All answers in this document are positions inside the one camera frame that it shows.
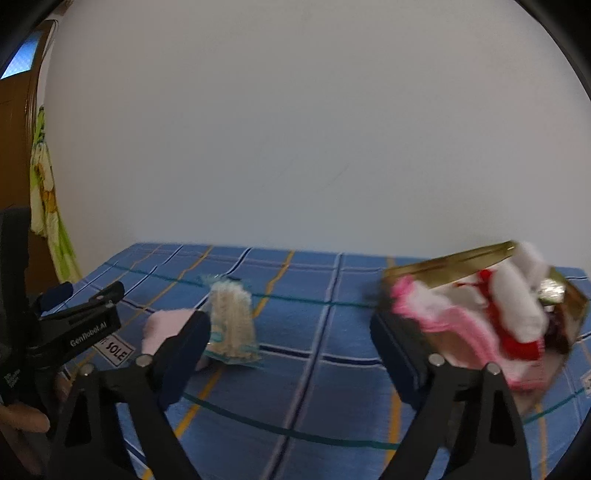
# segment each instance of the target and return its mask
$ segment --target finger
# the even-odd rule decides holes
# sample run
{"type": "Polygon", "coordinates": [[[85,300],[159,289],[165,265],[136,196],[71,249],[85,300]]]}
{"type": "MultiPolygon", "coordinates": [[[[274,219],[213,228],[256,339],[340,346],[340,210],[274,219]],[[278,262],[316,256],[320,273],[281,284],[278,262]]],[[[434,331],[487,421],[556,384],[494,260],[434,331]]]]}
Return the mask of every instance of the finger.
{"type": "Polygon", "coordinates": [[[44,413],[24,403],[0,405],[0,423],[24,432],[45,433],[50,427],[49,419],[44,413]]]}
{"type": "Polygon", "coordinates": [[[66,376],[62,373],[57,374],[56,376],[56,383],[55,383],[55,390],[56,395],[60,403],[65,403],[68,395],[70,395],[70,390],[72,389],[72,382],[66,378],[66,376]]]}
{"type": "Polygon", "coordinates": [[[39,457],[33,451],[22,432],[0,423],[0,435],[4,437],[8,446],[21,462],[21,465],[29,473],[33,475],[41,475],[43,473],[43,467],[41,466],[39,457]]]}

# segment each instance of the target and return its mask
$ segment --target red cloth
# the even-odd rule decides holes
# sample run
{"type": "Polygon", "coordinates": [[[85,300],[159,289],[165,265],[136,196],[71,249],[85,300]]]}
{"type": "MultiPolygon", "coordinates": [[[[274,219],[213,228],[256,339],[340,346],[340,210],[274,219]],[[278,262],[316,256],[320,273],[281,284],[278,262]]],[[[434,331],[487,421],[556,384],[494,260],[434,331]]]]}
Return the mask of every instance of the red cloth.
{"type": "Polygon", "coordinates": [[[485,309],[486,315],[491,321],[496,334],[499,336],[501,346],[508,357],[518,358],[520,360],[539,360],[544,352],[543,344],[540,340],[529,343],[519,343],[511,334],[503,327],[501,323],[501,311],[496,305],[491,294],[491,278],[494,275],[492,270],[480,270],[478,272],[479,281],[475,284],[457,283],[456,285],[472,285],[478,290],[488,302],[485,309]]]}

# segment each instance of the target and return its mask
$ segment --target bed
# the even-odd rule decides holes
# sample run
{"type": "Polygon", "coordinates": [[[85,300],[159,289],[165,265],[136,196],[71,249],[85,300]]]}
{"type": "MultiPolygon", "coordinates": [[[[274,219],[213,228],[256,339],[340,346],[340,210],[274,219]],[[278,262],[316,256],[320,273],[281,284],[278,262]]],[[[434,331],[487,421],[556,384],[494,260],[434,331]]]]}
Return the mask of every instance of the bed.
{"type": "MultiPolygon", "coordinates": [[[[255,367],[214,364],[196,372],[167,417],[204,479],[376,480],[414,417],[400,402],[369,335],[384,268],[420,261],[213,245],[136,244],[74,286],[59,308],[86,301],[115,280],[126,296],[117,306],[117,348],[92,348],[66,365],[91,361],[125,366],[140,352],[142,328],[156,310],[202,307],[203,279],[230,274],[254,294],[262,361],[255,367]]],[[[587,297],[583,270],[560,268],[587,297]]],[[[591,369],[587,317],[566,366],[524,420],[532,478],[556,465],[591,407],[583,377],[591,369]]],[[[128,450],[150,478],[129,414],[119,407],[128,450]]],[[[428,479],[439,479],[440,449],[428,479]]]]}

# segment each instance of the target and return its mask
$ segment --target metal screw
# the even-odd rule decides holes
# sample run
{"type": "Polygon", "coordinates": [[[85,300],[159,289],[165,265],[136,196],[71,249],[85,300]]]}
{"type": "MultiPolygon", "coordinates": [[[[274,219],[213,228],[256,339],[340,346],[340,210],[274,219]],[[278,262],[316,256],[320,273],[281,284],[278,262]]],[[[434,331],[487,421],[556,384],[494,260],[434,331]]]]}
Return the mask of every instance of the metal screw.
{"type": "Polygon", "coordinates": [[[501,373],[501,367],[499,367],[494,362],[490,362],[489,364],[486,364],[486,369],[493,375],[498,375],[501,373]]]}
{"type": "Polygon", "coordinates": [[[138,367],[148,367],[152,364],[153,359],[154,358],[152,357],[152,355],[148,355],[147,353],[144,353],[135,359],[135,364],[138,367]]]}
{"type": "Polygon", "coordinates": [[[84,377],[88,377],[93,371],[95,371],[95,366],[93,364],[84,364],[80,367],[80,375],[84,377]]]}
{"type": "Polygon", "coordinates": [[[432,353],[429,355],[429,363],[435,365],[435,367],[440,367],[445,363],[445,359],[439,353],[432,353]]]}

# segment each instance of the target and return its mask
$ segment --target green towel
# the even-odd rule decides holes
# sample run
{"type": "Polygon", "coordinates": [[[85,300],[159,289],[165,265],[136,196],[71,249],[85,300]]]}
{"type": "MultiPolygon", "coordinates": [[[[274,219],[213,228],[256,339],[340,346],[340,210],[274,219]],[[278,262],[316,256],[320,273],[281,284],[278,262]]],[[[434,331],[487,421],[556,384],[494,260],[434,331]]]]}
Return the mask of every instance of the green towel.
{"type": "Polygon", "coordinates": [[[31,154],[31,230],[47,238],[51,259],[60,282],[81,279],[70,237],[61,220],[49,149],[45,143],[45,110],[39,109],[31,154]]]}

